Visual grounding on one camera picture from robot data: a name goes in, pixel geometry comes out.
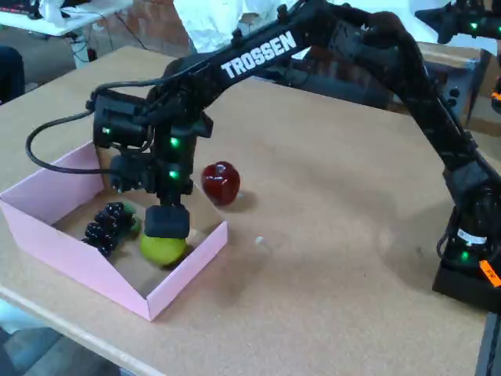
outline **pink box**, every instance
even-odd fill
[[[107,150],[88,143],[55,164],[72,168],[106,167]],[[0,194],[0,206],[18,246],[61,273],[134,313],[153,320],[217,255],[228,241],[228,223],[195,186],[183,197],[191,214],[188,244],[193,249],[173,270],[147,262],[139,239],[125,241],[109,259],[80,241],[85,226],[109,201],[127,201],[137,216],[157,203],[155,195],[135,191],[120,196],[101,175],[68,175],[40,169]]]

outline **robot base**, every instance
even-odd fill
[[[501,275],[501,255],[491,262],[491,266]],[[501,313],[501,287],[493,287],[481,271],[465,273],[450,269],[441,262],[435,275],[433,291],[480,309]]]

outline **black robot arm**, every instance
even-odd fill
[[[188,235],[189,213],[180,197],[193,188],[196,138],[211,136],[213,123],[204,109],[230,86],[312,45],[366,68],[408,107],[444,162],[455,203],[438,254],[448,265],[476,273],[479,260],[499,251],[497,172],[428,77],[420,50],[398,17],[325,0],[299,1],[290,11],[282,5],[274,23],[245,37],[237,31],[231,45],[216,52],[176,60],[162,78],[105,84],[93,92],[87,108],[95,111],[94,143],[121,151],[110,166],[112,183],[119,191],[143,188],[160,199],[146,213],[145,234]],[[155,87],[147,99],[112,90],[132,85]]]
[[[483,0],[459,0],[441,8],[418,10],[415,15],[438,33],[441,44],[458,34],[501,39],[500,0],[493,0],[492,11],[485,8]]]

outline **cork table surface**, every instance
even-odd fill
[[[81,112],[103,82],[155,78],[168,61],[121,49],[2,106],[0,188],[36,170],[31,129]],[[25,255],[4,219],[0,297],[136,374],[474,373],[485,313],[431,291],[452,202],[412,118],[254,79],[207,113],[214,134],[196,170],[231,161],[244,195],[222,212],[229,245],[157,320]],[[53,161],[88,141],[91,124],[51,129],[34,151]],[[499,141],[476,136],[499,168]]]

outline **cable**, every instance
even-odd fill
[[[187,67],[186,69],[183,69],[181,71],[179,71],[178,73],[175,73],[171,76],[167,76],[167,77],[162,77],[162,78],[157,78],[156,80],[152,80],[152,81],[156,81],[157,83],[154,83],[152,85],[165,85],[167,83],[169,83],[170,81],[174,80],[175,78],[181,76],[182,74],[186,73],[187,71],[191,70],[191,69],[195,69],[196,67],[198,67],[199,65],[201,65],[201,63],[196,63],[195,65],[192,65],[191,67]],[[156,106],[158,106],[160,103],[162,103],[162,101],[169,95],[170,93],[169,92],[165,92],[163,93],[162,95],[160,95],[156,100],[155,102],[153,102],[148,108],[146,108],[145,112],[143,115],[147,115],[149,114],[152,110],[155,109]]]
[[[282,76],[282,79],[283,81],[285,82],[285,84],[291,88],[295,88],[295,89],[301,89],[305,84],[306,82],[308,82],[309,78],[311,77],[312,75],[312,68],[309,67],[308,70],[306,72],[302,71],[302,70],[296,70],[296,71],[301,71],[303,73],[306,73],[306,77],[303,79],[303,81],[301,83],[297,83],[297,82],[294,82],[292,80],[290,80],[288,77],[287,77],[287,73],[289,73],[289,71],[291,69],[294,69],[293,67],[293,62],[291,61],[290,64],[287,66],[286,70],[283,72],[283,76]]]
[[[110,51],[114,50],[113,40],[111,38],[111,33],[110,33],[110,24],[108,23],[108,20],[106,19],[105,16],[103,16],[101,13],[93,12],[93,11],[88,11],[88,10],[85,10],[83,12],[75,12],[73,10],[69,10],[69,9],[66,9],[66,8],[65,9],[61,9],[61,10],[63,12],[66,12],[66,13],[73,13],[73,14],[97,14],[98,16],[100,16],[103,19],[103,21],[106,23],[106,31],[108,32],[108,39],[110,41]]]
[[[90,61],[88,60],[83,60],[79,55],[78,53],[82,52],[84,49],[87,49],[88,48],[88,45],[89,45],[89,42],[91,40],[91,35],[92,35],[92,27],[90,28],[89,32],[88,32],[88,36],[87,38],[84,40],[84,46],[79,49],[78,51],[74,51],[73,52],[73,57],[76,58],[76,59],[79,59],[82,63],[90,63]],[[78,36],[75,36],[73,37],[73,41],[71,42],[72,45],[75,45],[75,44],[78,44],[78,43],[81,43],[81,42],[78,42],[77,41],[77,38]]]
[[[115,13],[115,16],[116,18],[119,19],[120,22],[123,23],[123,25],[125,26],[125,28],[128,30],[129,33],[131,33],[131,35],[135,38],[136,41],[138,41],[138,43],[146,50],[146,51],[149,51],[145,46],[144,44],[141,42],[141,39],[139,39],[139,37],[134,34],[134,31],[131,30],[131,28],[125,23],[124,20],[122,20],[122,18],[120,16],[118,16],[118,14]]]
[[[97,168],[97,169],[80,169],[80,168],[66,168],[66,167],[60,167],[60,166],[55,166],[54,164],[49,164],[47,162],[44,162],[33,154],[33,151],[31,151],[31,145],[33,143],[34,138],[42,131],[45,131],[47,128],[54,127],[56,125],[64,124],[70,121],[75,121],[79,120],[82,118],[85,118],[92,114],[93,111],[85,111],[81,114],[76,114],[72,115],[69,117],[63,117],[61,119],[49,121],[48,123],[45,123],[43,125],[40,125],[37,127],[26,139],[26,154],[28,157],[37,165],[40,167],[46,168],[50,171],[54,172],[61,172],[63,174],[75,174],[75,175],[98,175],[98,174],[115,174],[115,175],[120,175],[120,172],[114,171],[114,170],[109,170],[109,169],[104,169],[104,168]]]
[[[461,125],[461,122],[459,118],[457,117],[457,114],[452,110],[450,105],[447,104],[445,101],[445,98],[442,94],[438,95],[438,101],[440,104],[445,108],[445,110],[449,113],[449,116],[451,117],[452,121],[454,122],[454,125],[456,126],[457,131],[459,134],[464,138],[469,140],[469,136],[467,135],[466,131],[464,130],[463,126]],[[485,172],[489,174],[489,177],[494,179],[498,184],[501,184],[501,176],[499,173],[485,160],[485,158],[480,154],[480,152],[475,149],[473,151],[473,157],[475,161],[484,169]]]
[[[78,53],[82,52],[84,49],[88,49],[89,46],[90,46],[90,42],[91,42],[91,36],[92,36],[92,27],[89,28],[89,31],[88,31],[88,36],[87,36],[87,40],[85,40],[85,45],[84,47],[82,47],[81,49],[79,49],[78,51],[76,52],[73,52],[73,56],[75,59],[79,59],[82,63],[91,63],[90,60],[83,60],[79,55]],[[97,51],[99,50],[99,39],[94,37],[94,42],[96,42],[96,47],[94,48],[94,51]]]
[[[455,215],[456,208],[453,209],[454,212],[451,215],[451,218],[449,219],[449,223],[447,224],[447,227],[445,228],[445,232],[440,238],[440,240],[437,243],[437,255],[438,257],[449,267],[455,268],[455,269],[463,269],[463,270],[476,270],[480,268],[480,264],[463,264],[459,263],[456,260],[452,260],[450,258],[446,258],[444,255],[444,252],[442,252],[442,246],[444,245],[445,241],[448,241],[448,238],[451,234],[451,227],[452,227],[452,217]],[[492,252],[492,255],[486,259],[486,261],[490,264],[492,263],[499,255],[499,252],[501,251],[501,246],[498,244],[494,245],[491,244],[490,248],[494,248],[494,252]]]
[[[96,96],[99,92],[108,89],[130,88],[130,87],[142,88],[144,86],[162,85],[169,82],[174,77],[175,76],[154,78],[152,80],[145,80],[145,81],[119,81],[119,82],[110,82],[107,84],[101,84],[94,90],[92,96]]]

